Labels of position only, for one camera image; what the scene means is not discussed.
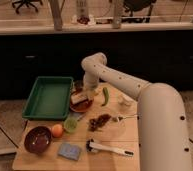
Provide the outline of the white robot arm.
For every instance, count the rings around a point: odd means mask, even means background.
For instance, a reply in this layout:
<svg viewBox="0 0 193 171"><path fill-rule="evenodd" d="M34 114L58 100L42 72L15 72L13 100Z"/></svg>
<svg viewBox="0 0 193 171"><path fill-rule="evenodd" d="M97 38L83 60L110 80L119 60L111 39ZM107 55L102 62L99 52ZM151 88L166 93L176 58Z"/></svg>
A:
<svg viewBox="0 0 193 171"><path fill-rule="evenodd" d="M140 171L193 171L184 103L165 83L150 83L106 66L99 52L85 57L84 88L93 91L100 79L137 102Z"/></svg>

